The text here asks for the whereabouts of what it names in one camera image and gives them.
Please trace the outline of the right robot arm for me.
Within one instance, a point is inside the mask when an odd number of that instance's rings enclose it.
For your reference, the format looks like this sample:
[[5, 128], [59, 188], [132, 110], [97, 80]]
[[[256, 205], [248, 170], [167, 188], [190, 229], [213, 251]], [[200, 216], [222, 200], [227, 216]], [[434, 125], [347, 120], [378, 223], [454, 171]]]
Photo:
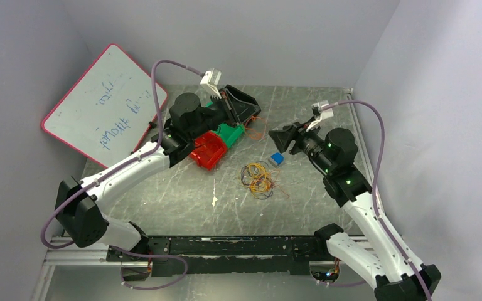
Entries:
[[269, 132], [280, 153], [303, 153], [323, 176], [328, 195], [359, 226], [374, 252], [335, 224], [316, 232], [315, 255], [348, 265], [373, 289], [377, 300], [431, 300], [441, 273], [407, 246], [377, 203], [373, 186], [354, 164], [358, 146], [350, 130], [335, 128], [325, 138], [295, 122]]

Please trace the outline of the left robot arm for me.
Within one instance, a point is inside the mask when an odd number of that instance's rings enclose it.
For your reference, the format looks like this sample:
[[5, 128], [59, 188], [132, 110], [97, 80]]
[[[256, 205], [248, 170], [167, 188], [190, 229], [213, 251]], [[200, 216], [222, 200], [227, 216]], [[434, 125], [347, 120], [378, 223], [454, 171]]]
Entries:
[[103, 243], [123, 249], [134, 261], [146, 257], [147, 234], [133, 222], [110, 219], [103, 210], [143, 180], [188, 157], [195, 140], [205, 133], [222, 124], [240, 125], [260, 111], [253, 97], [230, 85], [211, 101], [204, 107], [194, 93], [179, 95], [167, 121], [158, 125], [159, 132], [139, 150], [98, 174], [81, 180], [69, 177], [60, 183], [51, 219], [63, 226], [72, 244], [85, 248]]

